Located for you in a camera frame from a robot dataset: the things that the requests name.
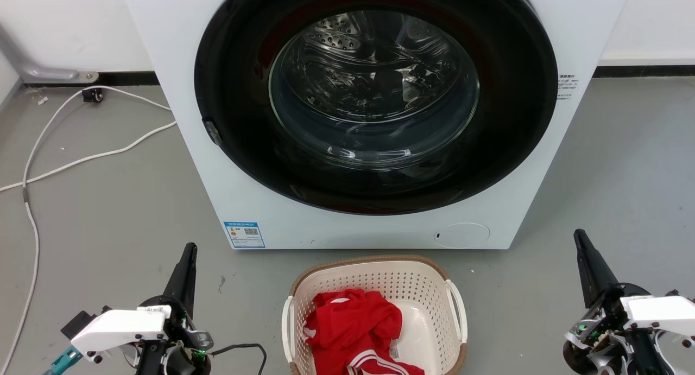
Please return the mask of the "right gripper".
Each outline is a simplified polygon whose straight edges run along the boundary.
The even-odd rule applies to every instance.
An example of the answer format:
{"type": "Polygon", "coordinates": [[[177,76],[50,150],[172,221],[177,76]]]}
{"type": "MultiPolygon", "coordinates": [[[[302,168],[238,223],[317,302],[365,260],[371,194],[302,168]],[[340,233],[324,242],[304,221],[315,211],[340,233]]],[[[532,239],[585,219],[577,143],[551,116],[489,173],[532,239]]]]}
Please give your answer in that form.
{"type": "Polygon", "coordinates": [[[564,335],[566,365],[578,374],[675,374],[660,339],[673,334],[693,347],[693,299],[619,283],[583,229],[573,239],[588,310],[564,335]]]}

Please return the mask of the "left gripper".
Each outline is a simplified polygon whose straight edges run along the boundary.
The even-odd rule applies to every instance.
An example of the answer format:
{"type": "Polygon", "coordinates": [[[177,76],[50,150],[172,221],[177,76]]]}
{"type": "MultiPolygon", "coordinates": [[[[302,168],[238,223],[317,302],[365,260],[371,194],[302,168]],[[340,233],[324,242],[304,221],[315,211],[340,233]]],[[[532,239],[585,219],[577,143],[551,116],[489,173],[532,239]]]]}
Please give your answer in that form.
{"type": "Polygon", "coordinates": [[[193,325],[198,246],[187,243],[163,296],[134,310],[105,306],[99,315],[80,312],[61,329],[71,345],[60,356],[65,374],[80,360],[101,363],[115,353],[136,374],[209,374],[210,333],[193,325]]]}

